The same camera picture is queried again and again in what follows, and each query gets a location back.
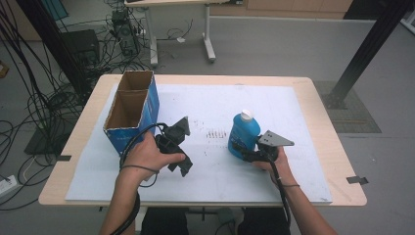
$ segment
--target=background table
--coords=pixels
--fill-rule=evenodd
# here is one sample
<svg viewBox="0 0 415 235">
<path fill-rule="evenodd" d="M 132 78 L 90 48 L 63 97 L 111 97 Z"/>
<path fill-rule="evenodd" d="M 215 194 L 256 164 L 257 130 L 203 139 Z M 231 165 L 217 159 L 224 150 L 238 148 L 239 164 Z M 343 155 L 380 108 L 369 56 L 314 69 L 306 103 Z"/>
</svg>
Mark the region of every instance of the background table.
<svg viewBox="0 0 415 235">
<path fill-rule="evenodd" d="M 62 152 L 62 155 L 71 156 L 70 161 L 57 162 L 39 197 L 41 204 L 106 206 L 109 203 L 66 201 L 65 197 L 83 147 L 90 137 L 111 89 L 119 83 L 120 78 L 120 74 L 108 74 L 100 78 Z M 366 204 L 366 197 L 361 186 L 349 184 L 346 180 L 347 177 L 355 176 L 355 173 L 309 78 L 157 74 L 156 81 L 158 84 L 247 84 L 293 87 L 332 193 L 333 203 L 330 206 L 363 206 Z"/>
<path fill-rule="evenodd" d="M 207 57 L 211 62 L 216 60 L 214 55 L 213 47 L 210 42 L 210 6 L 212 3 L 224 3 L 229 0 L 143 0 L 132 3 L 125 2 L 125 6 L 129 8 L 141 8 L 144 10 L 147 22 L 147 30 L 150 40 L 150 62 L 153 67 L 156 67 L 159 63 L 158 59 L 158 49 L 157 49 L 157 39 L 154 35 L 154 26 L 153 19 L 151 14 L 152 7 L 159 6 L 171 6 L 171 5 L 205 5 L 205 32 L 203 33 L 203 39 L 205 42 L 205 47 L 207 49 Z"/>
</svg>

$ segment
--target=blue bottle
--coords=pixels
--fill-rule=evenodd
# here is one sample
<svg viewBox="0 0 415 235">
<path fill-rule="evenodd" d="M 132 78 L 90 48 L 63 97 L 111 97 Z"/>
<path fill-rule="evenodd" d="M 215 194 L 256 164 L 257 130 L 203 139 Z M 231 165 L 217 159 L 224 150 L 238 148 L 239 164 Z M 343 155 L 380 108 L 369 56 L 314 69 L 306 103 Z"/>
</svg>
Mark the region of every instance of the blue bottle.
<svg viewBox="0 0 415 235">
<path fill-rule="evenodd" d="M 248 110 L 242 110 L 240 114 L 234 117 L 233 122 L 228 149 L 235 157 L 241 159 L 241 153 L 235 150 L 232 145 L 235 143 L 244 149 L 253 151 L 256 137 L 260 133 L 260 127 L 254 119 L 254 115 Z"/>
</svg>

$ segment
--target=white power outlet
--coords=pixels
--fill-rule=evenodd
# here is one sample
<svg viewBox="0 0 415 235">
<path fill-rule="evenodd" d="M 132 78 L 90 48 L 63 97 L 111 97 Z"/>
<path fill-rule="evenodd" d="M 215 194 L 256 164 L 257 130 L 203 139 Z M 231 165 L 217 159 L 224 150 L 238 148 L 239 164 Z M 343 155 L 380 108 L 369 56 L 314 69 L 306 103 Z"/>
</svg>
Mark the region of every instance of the white power outlet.
<svg viewBox="0 0 415 235">
<path fill-rule="evenodd" d="M 8 179 L 9 181 L 3 179 L 0 182 L 0 198 L 19 187 L 14 175 L 9 176 Z"/>
</svg>

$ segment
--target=white mat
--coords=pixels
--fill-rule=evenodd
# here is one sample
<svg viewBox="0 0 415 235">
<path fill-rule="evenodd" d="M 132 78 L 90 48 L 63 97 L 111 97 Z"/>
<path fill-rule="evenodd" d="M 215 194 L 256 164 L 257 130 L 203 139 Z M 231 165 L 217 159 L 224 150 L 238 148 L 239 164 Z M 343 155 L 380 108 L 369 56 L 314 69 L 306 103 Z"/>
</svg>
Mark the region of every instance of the white mat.
<svg viewBox="0 0 415 235">
<path fill-rule="evenodd" d="M 115 90 L 116 87 L 80 156 L 67 200 L 109 201 L 112 197 L 118 155 L 104 134 L 103 125 Z M 227 150 L 232 118 L 242 109 L 254 112 L 261 133 L 269 129 L 296 143 L 286 147 L 286 153 L 301 189 L 312 203 L 332 202 L 292 87 L 158 85 L 158 91 L 159 122 L 173 125 L 189 117 L 191 135 L 186 136 L 181 148 L 194 165 L 185 177 L 179 168 L 174 172 L 162 169 L 153 187 L 139 190 L 142 202 L 281 202 L 266 172 L 233 157 Z"/>
</svg>

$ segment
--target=table top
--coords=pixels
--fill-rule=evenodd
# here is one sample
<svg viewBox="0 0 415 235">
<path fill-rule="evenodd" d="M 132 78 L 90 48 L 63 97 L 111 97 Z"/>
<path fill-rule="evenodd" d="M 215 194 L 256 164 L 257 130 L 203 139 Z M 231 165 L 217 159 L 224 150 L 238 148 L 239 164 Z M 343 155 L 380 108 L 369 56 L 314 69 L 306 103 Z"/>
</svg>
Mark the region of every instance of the table top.
<svg viewBox="0 0 415 235">
<path fill-rule="evenodd" d="M 333 203 L 330 206 L 363 206 L 367 200 L 359 184 L 349 184 L 347 177 L 355 176 L 340 139 L 327 116 L 312 81 L 306 77 L 225 76 L 225 75 L 167 75 L 156 74 L 158 84 L 246 84 L 261 86 L 291 86 L 294 88 L 317 156 L 329 185 Z M 57 162 L 39 202 L 55 206 L 105 206 L 102 202 L 65 200 L 77 162 L 94 124 L 100 115 L 120 74 L 103 75 L 74 128 L 62 155 L 68 162 Z"/>
<path fill-rule="evenodd" d="M 164 6 L 164 5 L 190 5 L 190 4 L 212 4 L 212 3 L 225 3 L 229 0 L 142 0 L 137 2 L 127 3 L 124 2 L 126 7 L 152 7 L 152 6 Z"/>
</svg>

